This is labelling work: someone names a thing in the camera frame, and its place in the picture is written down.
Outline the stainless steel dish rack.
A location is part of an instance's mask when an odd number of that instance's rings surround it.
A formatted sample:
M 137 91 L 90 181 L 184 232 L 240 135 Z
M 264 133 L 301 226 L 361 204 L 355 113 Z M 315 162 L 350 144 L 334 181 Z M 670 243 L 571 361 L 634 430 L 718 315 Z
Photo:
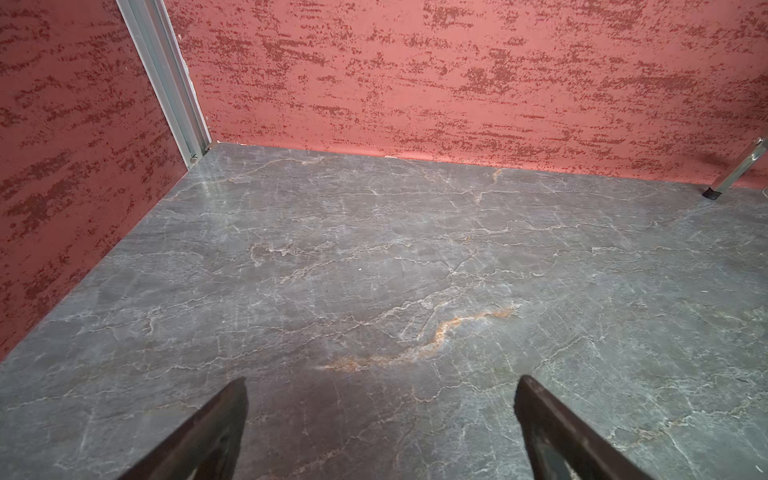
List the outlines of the stainless steel dish rack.
M 766 155 L 767 137 L 761 136 L 747 147 L 738 162 L 720 175 L 715 182 L 710 185 L 702 196 L 708 200 L 717 200 L 723 193 L 730 189 L 758 160 Z

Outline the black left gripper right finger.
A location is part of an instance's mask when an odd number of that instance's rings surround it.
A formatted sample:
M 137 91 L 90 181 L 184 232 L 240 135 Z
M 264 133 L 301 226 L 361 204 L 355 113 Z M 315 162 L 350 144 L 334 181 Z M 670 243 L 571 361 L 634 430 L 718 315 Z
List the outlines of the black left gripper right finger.
M 535 479 L 648 479 L 530 375 L 516 388 L 514 412 Z

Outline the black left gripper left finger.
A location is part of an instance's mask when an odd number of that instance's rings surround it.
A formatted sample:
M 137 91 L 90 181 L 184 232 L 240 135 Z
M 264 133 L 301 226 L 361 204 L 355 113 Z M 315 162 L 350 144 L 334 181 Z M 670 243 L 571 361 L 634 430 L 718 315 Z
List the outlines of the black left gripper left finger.
M 123 479 L 231 479 L 249 401 L 245 379 L 229 382 L 121 475 Z

